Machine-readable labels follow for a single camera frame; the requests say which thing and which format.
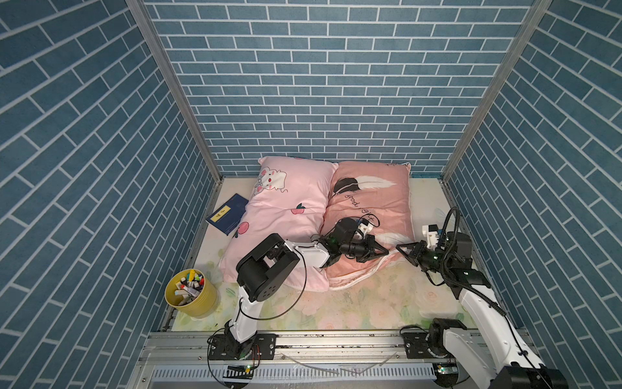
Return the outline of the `salmon pink feather pillow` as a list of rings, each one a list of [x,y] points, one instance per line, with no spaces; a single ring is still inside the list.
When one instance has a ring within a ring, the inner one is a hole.
[[[364,263],[343,254],[336,264],[325,270],[329,289],[350,288],[390,267],[401,258],[395,247],[414,241],[409,204],[410,173],[408,163],[339,163],[330,183],[322,234],[329,233],[344,218],[368,220],[374,224],[371,233],[375,241],[387,248],[389,254]]]

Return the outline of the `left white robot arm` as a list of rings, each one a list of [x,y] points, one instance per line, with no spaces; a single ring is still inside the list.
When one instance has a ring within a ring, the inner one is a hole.
[[[339,242],[334,238],[297,243],[272,233],[236,266],[238,303],[232,319],[225,324],[223,335],[215,338],[215,356],[225,360],[243,360],[258,350],[259,322],[281,316],[262,317],[260,313],[263,303],[279,290],[299,265],[304,270],[302,288],[305,289],[311,267],[330,267],[343,255],[362,261],[377,259],[387,253],[385,248],[373,242],[371,235],[364,241],[350,243]]]

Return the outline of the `light pink cartoon pillow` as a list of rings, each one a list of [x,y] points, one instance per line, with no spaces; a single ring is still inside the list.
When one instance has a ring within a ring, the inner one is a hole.
[[[238,262],[268,235],[310,243],[317,237],[339,165],[293,157],[263,157],[246,212],[220,260],[224,281],[234,283]]]

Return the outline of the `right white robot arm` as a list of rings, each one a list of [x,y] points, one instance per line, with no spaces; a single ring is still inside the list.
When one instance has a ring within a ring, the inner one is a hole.
[[[422,271],[436,272],[476,323],[485,345],[478,345],[458,319],[432,321],[426,338],[429,353],[453,358],[479,388],[567,388],[563,374],[550,369],[518,334],[497,301],[486,276],[469,268],[454,243],[427,248],[424,241],[397,250]]]

